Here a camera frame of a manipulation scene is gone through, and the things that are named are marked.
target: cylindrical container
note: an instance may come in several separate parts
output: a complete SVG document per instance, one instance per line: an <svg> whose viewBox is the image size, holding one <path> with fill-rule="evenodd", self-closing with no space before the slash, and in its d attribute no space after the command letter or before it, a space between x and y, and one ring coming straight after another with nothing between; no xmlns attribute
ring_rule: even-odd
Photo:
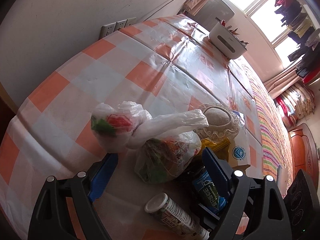
<svg viewBox="0 0 320 240"><path fill-rule="evenodd" d="M195 176L195 179L192 181L192 185L199 194L204 205L211 212L217 214L227 204L225 198L219 196L209 173L204 167L197 176Z"/></svg>
<svg viewBox="0 0 320 240"><path fill-rule="evenodd" d="M159 193L144 207L161 224L188 240L207 240L209 232L178 206L166 193Z"/></svg>
<svg viewBox="0 0 320 240"><path fill-rule="evenodd" d="M218 214L227 204L227 200L219 196L202 159L193 158L190 165L178 177L178 181L186 189L192 189L195 197L215 214Z"/></svg>

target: white bottle cap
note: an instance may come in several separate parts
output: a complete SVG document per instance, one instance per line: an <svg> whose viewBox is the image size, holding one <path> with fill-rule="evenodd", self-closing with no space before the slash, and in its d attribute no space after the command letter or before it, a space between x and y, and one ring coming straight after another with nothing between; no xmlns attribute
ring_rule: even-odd
<svg viewBox="0 0 320 240"><path fill-rule="evenodd" d="M144 210L147 213L156 212L165 205L167 200L168 195L166 193L159 193L146 203Z"/></svg>

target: product label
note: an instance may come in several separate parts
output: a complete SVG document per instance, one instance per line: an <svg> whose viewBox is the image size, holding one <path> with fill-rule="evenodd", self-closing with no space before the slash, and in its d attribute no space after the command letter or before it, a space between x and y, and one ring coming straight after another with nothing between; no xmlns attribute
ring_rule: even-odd
<svg viewBox="0 0 320 240"><path fill-rule="evenodd" d="M206 240L209 237L209 232L192 219L171 198L168 198L163 208L151 213L151 215L185 239Z"/></svg>
<svg viewBox="0 0 320 240"><path fill-rule="evenodd" d="M192 185L211 212L218 213L226 205L227 201L219 196L207 171L202 173L198 179L192 181Z"/></svg>
<svg viewBox="0 0 320 240"><path fill-rule="evenodd" d="M244 158L245 158L244 148L241 146L234 147L232 150L232 156L238 161L244 160Z"/></svg>

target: bed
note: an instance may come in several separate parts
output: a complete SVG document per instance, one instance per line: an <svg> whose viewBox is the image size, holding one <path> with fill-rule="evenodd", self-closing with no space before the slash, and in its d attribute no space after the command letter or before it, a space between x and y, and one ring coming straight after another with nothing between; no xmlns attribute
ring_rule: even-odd
<svg viewBox="0 0 320 240"><path fill-rule="evenodd" d="M288 167L288 133L261 80L243 59L229 61L193 20L178 15L129 26L97 41L50 75L20 107L0 147L0 205L12 228L27 239L35 201L48 176L57 179L87 170L105 155L90 131L100 102L143 105L152 116L220 102L244 113L250 145L250 177ZM144 204L166 192L183 208L188 199L175 182L143 183L133 172L133 151L119 163L94 206L114 240L176 239L150 220ZM68 200L73 221L76 217ZM79 225L74 223L79 239Z"/></svg>

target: striped bed sheet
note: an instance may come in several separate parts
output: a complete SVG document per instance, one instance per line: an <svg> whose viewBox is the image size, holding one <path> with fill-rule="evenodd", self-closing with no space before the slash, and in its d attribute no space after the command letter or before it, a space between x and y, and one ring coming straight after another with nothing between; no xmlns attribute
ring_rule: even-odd
<svg viewBox="0 0 320 240"><path fill-rule="evenodd" d="M263 175L270 174L276 178L277 168L280 164L288 167L288 188L293 181L292 153L288 132L272 98L255 71L244 57L236 59L235 62L245 70L256 100L262 136Z"/></svg>

